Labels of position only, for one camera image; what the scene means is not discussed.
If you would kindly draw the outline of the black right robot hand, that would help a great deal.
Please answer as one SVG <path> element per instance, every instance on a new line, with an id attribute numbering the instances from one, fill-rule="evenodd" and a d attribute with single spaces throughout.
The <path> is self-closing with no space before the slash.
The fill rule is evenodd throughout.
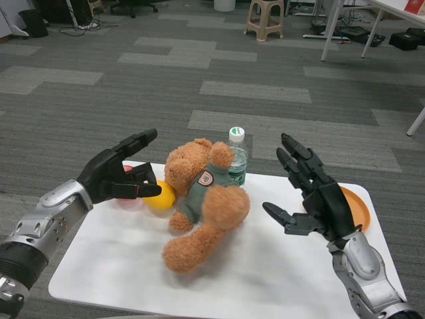
<path id="1" fill-rule="evenodd" d="M 339 184 L 323 169 L 323 162 L 311 149 L 283 133 L 276 155 L 289 173 L 289 181 L 301 190 L 305 213 L 289 214 L 277 205 L 264 202 L 263 209 L 289 235 L 321 234 L 327 241 L 339 241 L 363 226 L 355 225 L 353 214 Z"/>

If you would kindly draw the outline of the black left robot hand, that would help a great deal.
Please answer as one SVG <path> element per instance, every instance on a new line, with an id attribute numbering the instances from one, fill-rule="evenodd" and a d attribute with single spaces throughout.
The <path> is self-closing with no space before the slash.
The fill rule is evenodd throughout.
<path id="1" fill-rule="evenodd" d="M 131 135 L 116 146 L 100 152 L 86 164 L 76 180 L 85 188 L 92 203 L 161 194 L 162 188 L 157 184 L 150 163 L 134 166 L 129 171 L 123 165 L 126 158 L 147 147 L 156 137 L 155 128 Z"/>

